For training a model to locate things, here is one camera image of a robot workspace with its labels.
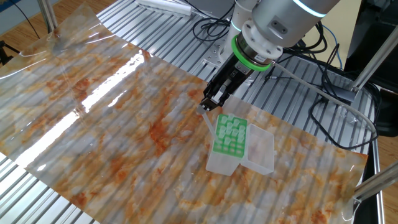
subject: plastic sheet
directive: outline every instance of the plastic sheet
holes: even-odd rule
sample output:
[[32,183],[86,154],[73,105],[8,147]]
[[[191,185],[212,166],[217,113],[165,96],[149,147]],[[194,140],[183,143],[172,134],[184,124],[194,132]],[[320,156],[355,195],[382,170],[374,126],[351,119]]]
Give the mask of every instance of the plastic sheet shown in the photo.
[[344,223],[367,156],[231,97],[274,135],[274,172],[205,170],[206,83],[110,33],[87,5],[0,69],[0,151],[101,223]]

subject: clear plastic container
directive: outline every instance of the clear plastic container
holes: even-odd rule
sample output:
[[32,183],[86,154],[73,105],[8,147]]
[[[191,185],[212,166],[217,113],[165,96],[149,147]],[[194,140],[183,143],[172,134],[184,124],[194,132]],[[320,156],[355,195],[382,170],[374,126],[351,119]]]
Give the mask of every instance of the clear plastic container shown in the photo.
[[247,132],[247,144],[241,164],[262,175],[274,171],[274,135],[254,124]]
[[219,115],[206,170],[230,176],[241,164],[262,175],[274,171],[274,135],[231,115]]
[[206,170],[230,176],[238,167],[246,148],[245,119],[220,114],[217,118],[216,135],[207,160]]

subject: table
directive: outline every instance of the table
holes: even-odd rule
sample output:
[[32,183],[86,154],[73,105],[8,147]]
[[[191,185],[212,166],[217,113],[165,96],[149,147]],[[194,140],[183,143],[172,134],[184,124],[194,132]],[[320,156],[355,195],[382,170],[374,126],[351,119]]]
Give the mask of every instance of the table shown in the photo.
[[[116,35],[206,81],[217,71],[216,67],[203,61],[208,57],[208,49],[217,46],[212,42],[200,42],[192,35],[192,25],[201,19],[198,15],[175,17],[159,14],[143,9],[131,1],[119,0],[99,13],[98,17]],[[308,82],[320,83],[320,71],[312,62],[295,57],[283,65]],[[268,72],[254,73],[254,81],[243,84],[235,96],[327,140],[308,117],[308,109],[318,96],[293,80],[266,81],[264,76]],[[283,76],[278,70],[275,70],[274,75]],[[350,80],[335,73],[330,73],[330,77],[335,85],[346,86],[350,83]],[[366,90],[358,93],[353,106],[373,119],[374,107]],[[370,132],[361,124],[346,125],[344,121],[350,117],[342,116],[344,111],[335,105],[315,108],[314,115],[322,125],[330,127],[330,133],[341,144],[361,143],[363,137],[370,136]],[[355,151],[368,154],[369,146],[359,147]],[[378,171],[377,143],[373,147],[373,153],[375,170]],[[0,159],[0,180],[3,182],[0,189],[0,222],[11,223],[16,218],[20,222],[28,218],[28,223],[48,223],[48,220],[53,220],[54,223],[61,220],[94,222],[11,160],[6,157]],[[381,195],[378,196],[378,205],[379,208],[382,206]]]

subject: metal frame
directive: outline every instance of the metal frame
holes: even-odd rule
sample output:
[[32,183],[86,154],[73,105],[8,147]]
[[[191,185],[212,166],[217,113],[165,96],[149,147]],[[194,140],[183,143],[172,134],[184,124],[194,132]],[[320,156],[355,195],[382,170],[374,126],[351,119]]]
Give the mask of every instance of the metal frame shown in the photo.
[[51,33],[58,26],[51,2],[50,0],[37,0],[37,3],[42,12],[45,25],[47,26],[47,32]]
[[365,83],[372,77],[373,73],[379,68],[381,63],[394,50],[398,44],[398,27],[396,27],[387,40],[383,43],[380,49],[376,52],[373,58],[369,61],[357,79],[349,86],[349,89],[358,92]]

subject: wooden floor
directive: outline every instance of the wooden floor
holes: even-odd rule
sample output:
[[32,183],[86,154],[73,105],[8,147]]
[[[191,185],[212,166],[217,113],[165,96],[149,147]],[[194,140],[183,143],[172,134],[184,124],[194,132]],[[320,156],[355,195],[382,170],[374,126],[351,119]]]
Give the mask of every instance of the wooden floor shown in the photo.
[[[61,23],[66,17],[68,17],[82,2],[84,2],[84,0],[60,0],[58,3],[56,3],[53,8],[58,23]],[[86,2],[97,14],[115,2],[115,0],[87,0]],[[39,36],[42,37],[47,34],[47,29],[45,28],[41,14],[30,18],[30,21],[35,27]],[[4,35],[0,35],[0,40],[4,40],[7,44],[16,48],[17,50],[23,50],[31,43],[35,42],[37,37],[29,23],[25,21]],[[6,50],[6,52],[8,55],[16,55],[10,50]],[[388,165],[398,160],[398,138],[380,137],[378,143],[380,167],[383,170]],[[398,183],[395,183],[393,186],[383,191],[386,224],[395,224],[398,221],[397,192]]]

